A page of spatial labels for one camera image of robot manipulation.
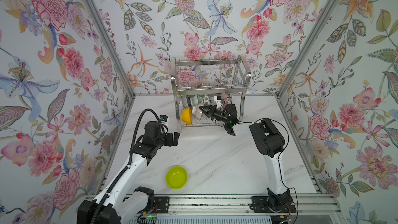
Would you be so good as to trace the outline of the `green leaf pattern bowl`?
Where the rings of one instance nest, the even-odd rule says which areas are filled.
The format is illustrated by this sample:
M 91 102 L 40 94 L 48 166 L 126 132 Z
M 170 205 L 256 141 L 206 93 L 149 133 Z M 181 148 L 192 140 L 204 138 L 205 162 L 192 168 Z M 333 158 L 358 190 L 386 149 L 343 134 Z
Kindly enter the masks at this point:
M 204 106 L 209 106 L 209 105 L 212 104 L 212 99 L 211 99 L 211 96 L 209 94 L 205 94 L 203 96 L 203 104 L 204 104 Z

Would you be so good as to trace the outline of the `pale green bowl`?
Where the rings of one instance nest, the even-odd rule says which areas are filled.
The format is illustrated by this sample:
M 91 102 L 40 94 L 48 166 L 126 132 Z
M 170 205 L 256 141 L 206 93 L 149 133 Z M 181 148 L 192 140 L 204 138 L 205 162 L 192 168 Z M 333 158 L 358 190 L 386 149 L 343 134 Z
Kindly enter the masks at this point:
M 202 101 L 203 101 L 203 98 L 198 94 L 196 94 L 192 97 L 192 105 L 193 106 L 197 106 L 197 105 L 201 104 Z

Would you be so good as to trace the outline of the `black white floral bowl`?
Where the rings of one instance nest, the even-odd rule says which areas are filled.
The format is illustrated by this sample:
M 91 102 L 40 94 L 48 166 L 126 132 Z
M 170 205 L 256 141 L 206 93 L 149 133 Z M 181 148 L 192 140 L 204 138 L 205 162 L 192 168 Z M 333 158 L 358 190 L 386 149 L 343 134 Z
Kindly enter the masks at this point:
M 226 93 L 222 93 L 220 98 L 221 98 L 221 101 L 225 101 L 229 98 L 229 96 Z

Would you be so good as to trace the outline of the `dark patterned bowl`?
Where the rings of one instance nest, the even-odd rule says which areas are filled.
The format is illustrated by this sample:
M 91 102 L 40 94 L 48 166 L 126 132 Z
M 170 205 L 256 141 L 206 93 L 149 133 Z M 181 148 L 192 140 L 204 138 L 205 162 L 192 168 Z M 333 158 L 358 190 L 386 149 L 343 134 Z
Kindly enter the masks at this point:
M 184 109 L 191 108 L 191 101 L 188 95 L 183 95 L 181 97 L 181 103 Z

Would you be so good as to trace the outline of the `yellow bowl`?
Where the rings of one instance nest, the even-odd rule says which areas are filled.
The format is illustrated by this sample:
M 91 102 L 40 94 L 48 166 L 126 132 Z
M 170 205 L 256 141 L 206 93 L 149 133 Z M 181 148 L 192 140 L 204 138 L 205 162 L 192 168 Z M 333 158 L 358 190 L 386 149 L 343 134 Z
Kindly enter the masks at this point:
M 182 111 L 181 113 L 181 120 L 185 123 L 185 124 L 192 124 L 192 110 L 191 108 L 186 108 Z

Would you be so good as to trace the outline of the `lime green bowl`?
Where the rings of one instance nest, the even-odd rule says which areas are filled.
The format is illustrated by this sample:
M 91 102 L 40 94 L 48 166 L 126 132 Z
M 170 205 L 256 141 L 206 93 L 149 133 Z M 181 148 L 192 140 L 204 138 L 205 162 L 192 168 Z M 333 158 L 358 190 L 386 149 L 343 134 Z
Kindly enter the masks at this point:
M 183 188 L 188 182 L 188 173 L 185 168 L 175 166 L 169 169 L 165 180 L 171 189 L 178 190 Z

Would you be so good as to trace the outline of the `pink striped bowl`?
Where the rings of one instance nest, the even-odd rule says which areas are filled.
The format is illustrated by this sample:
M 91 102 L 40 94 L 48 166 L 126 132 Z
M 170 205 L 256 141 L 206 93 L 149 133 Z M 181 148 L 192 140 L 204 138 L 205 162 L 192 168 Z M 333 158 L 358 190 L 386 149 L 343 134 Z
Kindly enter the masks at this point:
M 200 109 L 200 105 L 194 106 L 192 109 L 192 116 L 195 121 L 201 121 L 203 111 Z

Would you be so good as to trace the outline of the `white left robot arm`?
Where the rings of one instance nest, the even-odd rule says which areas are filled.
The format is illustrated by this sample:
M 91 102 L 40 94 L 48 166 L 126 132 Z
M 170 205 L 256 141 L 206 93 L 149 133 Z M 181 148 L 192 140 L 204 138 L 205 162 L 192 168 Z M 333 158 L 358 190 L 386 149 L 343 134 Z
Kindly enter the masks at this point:
M 154 190 L 139 186 L 130 195 L 128 191 L 157 151 L 163 146 L 177 146 L 179 133 L 169 133 L 170 120 L 165 115 L 160 121 L 149 121 L 145 133 L 133 146 L 133 156 L 128 157 L 119 173 L 92 200 L 78 207 L 78 224 L 129 224 L 136 223 L 144 214 L 157 207 Z

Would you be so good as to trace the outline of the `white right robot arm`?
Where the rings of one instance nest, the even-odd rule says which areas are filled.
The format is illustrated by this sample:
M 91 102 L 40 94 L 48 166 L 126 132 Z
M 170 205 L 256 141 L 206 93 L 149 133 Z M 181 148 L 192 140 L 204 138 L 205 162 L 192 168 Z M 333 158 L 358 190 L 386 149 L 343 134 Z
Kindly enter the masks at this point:
M 210 120 L 222 122 L 227 134 L 252 138 L 258 152 L 265 159 L 268 173 L 267 207 L 274 212 L 281 211 L 292 198 L 284 180 L 281 160 L 287 144 L 275 126 L 279 122 L 269 118 L 239 121 L 234 104 L 227 104 L 223 110 L 217 109 L 215 105 L 199 106 L 199 109 Z

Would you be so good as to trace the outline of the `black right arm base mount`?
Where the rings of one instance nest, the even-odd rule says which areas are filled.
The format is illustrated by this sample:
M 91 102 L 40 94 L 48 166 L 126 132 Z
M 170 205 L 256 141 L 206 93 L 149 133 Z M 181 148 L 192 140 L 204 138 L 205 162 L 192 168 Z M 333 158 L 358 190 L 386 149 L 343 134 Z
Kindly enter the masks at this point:
M 291 192 L 289 189 L 283 189 L 281 194 L 276 194 L 267 189 L 266 196 L 251 197 L 250 209 L 255 213 L 296 213 Z

